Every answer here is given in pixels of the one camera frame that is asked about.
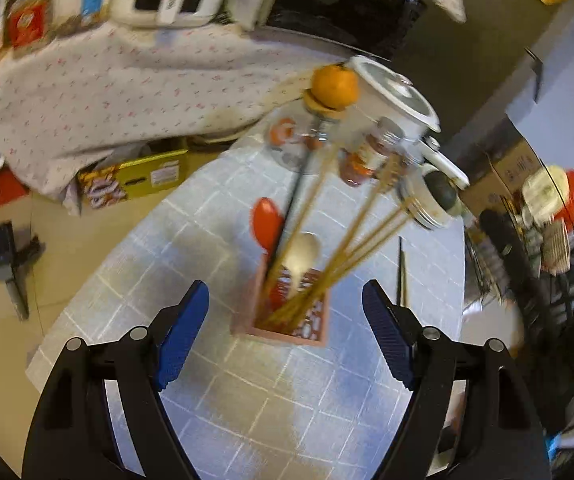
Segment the pink utensil basket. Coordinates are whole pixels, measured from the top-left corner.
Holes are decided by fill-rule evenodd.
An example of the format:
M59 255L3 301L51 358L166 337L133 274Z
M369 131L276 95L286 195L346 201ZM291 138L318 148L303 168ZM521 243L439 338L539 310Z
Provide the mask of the pink utensil basket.
M302 310L287 299L290 275L282 268L272 290L260 300L266 263L267 255L264 255L255 276L247 286L238 312L233 316L231 333L234 336L255 337L275 344L325 347L330 319L329 293L325 292L319 296L308 310Z

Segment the yellow cardboard snack box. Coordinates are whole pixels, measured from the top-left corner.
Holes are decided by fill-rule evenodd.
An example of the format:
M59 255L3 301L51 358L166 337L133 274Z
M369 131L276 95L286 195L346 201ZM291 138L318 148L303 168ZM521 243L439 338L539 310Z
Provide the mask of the yellow cardboard snack box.
M120 146L78 173L78 190L93 209L176 188L186 177L187 141L160 139Z

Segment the grey checked tablecloth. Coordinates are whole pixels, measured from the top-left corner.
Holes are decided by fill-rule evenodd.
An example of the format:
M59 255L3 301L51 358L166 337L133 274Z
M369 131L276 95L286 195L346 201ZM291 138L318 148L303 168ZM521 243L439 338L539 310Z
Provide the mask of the grey checked tablecloth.
M367 479L409 402L365 318L362 289L409 286L418 321L458 338L465 278L461 220L429 230L402 219L388 243L329 291L322 318L293 336L255 327L263 249L251 211L285 205L293 176L265 145L266 124L198 169L112 250L48 330L26 369L43 388L71 338L119 339L205 282L209 311L162 392L173 428L207 479Z

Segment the long black chopstick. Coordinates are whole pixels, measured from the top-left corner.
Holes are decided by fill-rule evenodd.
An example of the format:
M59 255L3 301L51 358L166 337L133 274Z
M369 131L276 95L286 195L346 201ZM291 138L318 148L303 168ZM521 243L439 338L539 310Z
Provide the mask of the long black chopstick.
M403 240L399 240L399 269L398 269L398 296L397 302L400 307L409 305L409 294L407 293L407 272L406 254L403 247Z

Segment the red plastic spoon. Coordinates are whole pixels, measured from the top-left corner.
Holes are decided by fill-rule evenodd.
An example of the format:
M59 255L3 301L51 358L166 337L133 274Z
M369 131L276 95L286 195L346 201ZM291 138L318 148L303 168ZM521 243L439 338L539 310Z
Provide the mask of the red plastic spoon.
M268 197L255 202L251 212L251 230L253 237L264 250L266 269L270 269L270 260L274 255L279 231L284 218L278 206Z

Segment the wooden chopstick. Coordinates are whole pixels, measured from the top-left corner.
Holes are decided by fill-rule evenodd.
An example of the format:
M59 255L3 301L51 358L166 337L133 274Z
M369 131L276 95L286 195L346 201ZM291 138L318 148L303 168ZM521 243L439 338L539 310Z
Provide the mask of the wooden chopstick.
M395 234L398 234L403 226L411 220L411 214L406 209L391 214L387 219L380 222L378 226L365 237L354 248L344 252L335 262L331 264L331 269L325 271L323 275L304 292L298 292L297 296L286 302L284 307L266 315L261 321L262 328L285 328L293 327L299 318L302 318L330 289L348 273L360 266L365 260L371 257L374 252L385 245Z
M376 226L374 230L365 235L365 237L360 240L360 243L357 244L357 246L348 250L348 252L345 254L345 260L343 260L343 263L334 273L328 288L344 278L357 266L360 266L365 260L371 257L374 252L377 252L377 250L383 246L383 244L388 242L388 240L390 240L394 234L397 234L403 228L403 226L405 226L406 222L411 219L409 208L407 208L408 203L409 202L405 200L402 205L399 206L396 210L392 211L386 219L383 219L383 221L380 222L380 224ZM308 310L310 309L311 305L315 303L315 301L309 304ZM287 330L294 330L300 323L301 318L304 318L304 315L308 310L298 310L293 320L287 325L284 325L284 327L287 328Z
M371 211L373 204L378 197L378 195L383 192L383 188L388 183L391 178L392 170L394 170L394 156L390 156L378 175L378 181L375 184L372 191L369 192L367 200L365 200L364 205L361 207L357 217L351 223L351 226L347 232L345 232L345 237L342 239L338 245L336 252L334 252L333 257L327 263L326 268L319 276L319 279L310 286L307 290L299 292L299 294L293 298L289 299L284 307L281 307L278 311L272 313L267 319L270 325L287 325L296 316L298 310L308 310L309 304L321 296L325 289L329 287L331 278L333 277L336 270L345 260L345 254L348 252L348 248L353 243L353 240L357 237L357 232L359 232L360 227L364 221L364 218Z
M380 220L374 229L367 232L360 240L357 239L365 218L373 208L375 196L367 200L353 220L350 229L345 233L333 258L327 264L317 281L303 292L298 292L293 299L286 301L285 306L266 315L261 326L266 328L293 328L297 319L304 316L306 310L319 299L331 286L353 270L356 266L371 257L383 244L397 234L406 222L411 219L409 205L415 198L407 198L395 206L387 217Z
M265 278L260 292L260 299L264 300L270 296L270 292L277 282L279 271L285 260L286 254L289 251L291 245L293 244L293 237L298 234L301 230L301 226L306 218L313 204L315 203L319 192L323 188L323 184L327 178L327 174L331 167L334 166L334 162L337 159L338 152L340 150L340 145L338 143L333 143L327 150L326 155L321 163L321 168L319 168L319 175L317 176L315 182L312 184L307 196L305 196L304 201L301 204L301 208L297 211L296 220L293 222L293 229L291 230L289 237L285 242L281 240L281 247L278 249L278 255L275 260L270 260L270 269L266 269Z

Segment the white plastic spoon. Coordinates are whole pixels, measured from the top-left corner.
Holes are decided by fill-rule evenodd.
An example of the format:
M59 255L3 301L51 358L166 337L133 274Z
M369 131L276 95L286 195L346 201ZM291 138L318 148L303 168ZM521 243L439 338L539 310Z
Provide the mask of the white plastic spoon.
M284 266L290 278L287 299L296 295L304 274L316 264L320 250L321 243L312 233L301 232L293 237L293 244L284 260Z

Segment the large orange fruit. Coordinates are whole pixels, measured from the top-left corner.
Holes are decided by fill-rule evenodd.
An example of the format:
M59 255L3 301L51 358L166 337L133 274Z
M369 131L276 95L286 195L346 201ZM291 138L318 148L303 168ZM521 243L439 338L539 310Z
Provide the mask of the large orange fruit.
M345 110L359 99L359 78L343 65L325 65L313 72L311 93L325 107Z

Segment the dark green pumpkin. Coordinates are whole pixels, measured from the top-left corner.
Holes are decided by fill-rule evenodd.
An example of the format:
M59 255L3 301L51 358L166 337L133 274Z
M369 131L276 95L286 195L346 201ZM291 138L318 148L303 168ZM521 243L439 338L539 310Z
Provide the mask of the dark green pumpkin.
M432 170L424 175L425 184L432 198L445 211L450 211L458 201L458 191L449 177L440 170Z

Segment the jar of red snacks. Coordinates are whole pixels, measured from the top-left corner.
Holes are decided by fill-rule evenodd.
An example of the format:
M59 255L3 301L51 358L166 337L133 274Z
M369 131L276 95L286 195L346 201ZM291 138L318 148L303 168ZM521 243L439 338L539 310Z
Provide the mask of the jar of red snacks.
M341 180L353 188L377 174L387 162L392 162L392 175L398 176L403 167L403 130L388 117L380 117L363 133L362 141L342 161Z

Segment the glass jar with kumquats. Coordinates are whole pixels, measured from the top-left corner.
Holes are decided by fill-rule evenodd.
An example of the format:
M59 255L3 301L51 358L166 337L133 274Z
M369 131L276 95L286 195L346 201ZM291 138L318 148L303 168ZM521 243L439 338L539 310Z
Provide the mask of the glass jar with kumquats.
M325 107L310 90L270 114L265 138L278 165L298 172L305 159L305 174L317 174L326 145L336 136L343 113Z

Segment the red label box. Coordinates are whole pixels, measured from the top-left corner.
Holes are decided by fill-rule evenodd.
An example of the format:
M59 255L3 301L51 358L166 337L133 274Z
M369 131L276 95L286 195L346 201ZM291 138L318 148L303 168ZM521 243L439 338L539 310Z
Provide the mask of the red label box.
M16 0L7 16L10 48L15 58L42 50L54 39L54 0Z

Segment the floral patterned cloth cover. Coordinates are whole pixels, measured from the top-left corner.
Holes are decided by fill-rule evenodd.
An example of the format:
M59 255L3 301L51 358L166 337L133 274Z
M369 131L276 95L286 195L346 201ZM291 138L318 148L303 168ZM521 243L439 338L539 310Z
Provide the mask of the floral patterned cloth cover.
M234 133L308 87L344 48L235 25L145 32L102 25L0 61L0 154L34 192L62 200L121 145Z

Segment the black chopstick gold end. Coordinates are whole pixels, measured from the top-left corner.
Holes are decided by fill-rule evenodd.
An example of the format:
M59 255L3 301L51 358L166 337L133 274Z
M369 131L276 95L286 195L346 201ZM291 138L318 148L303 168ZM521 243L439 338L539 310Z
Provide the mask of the black chopstick gold end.
M303 180L305 173L307 172L307 169L308 169L310 160L313 156L313 153L314 153L313 148L307 148L305 150L301 165L299 167L299 170L297 172L295 180L293 180L293 185L290 188L290 192L289 192L289 196L288 196L288 203L287 203L287 208L286 208L286 211L284 214L284 219L281 222L281 226L278 229L275 247L274 247L273 252L272 252L272 260L275 260L275 258L278 255L278 249L281 247L281 240L283 239L286 226L290 220L291 211L293 210L293 205L296 203L296 199L298 198L298 194L300 192L302 180Z

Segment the stack of white plates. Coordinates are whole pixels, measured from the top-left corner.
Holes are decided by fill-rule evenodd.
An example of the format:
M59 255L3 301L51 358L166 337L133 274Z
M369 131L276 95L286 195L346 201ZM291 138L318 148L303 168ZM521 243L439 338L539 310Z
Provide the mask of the stack of white plates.
M426 174L430 174L434 167L424 165L414 169L404 176L399 183L401 200L407 200L407 208L413 218L424 228L438 230L446 228L452 217L435 200L425 181Z

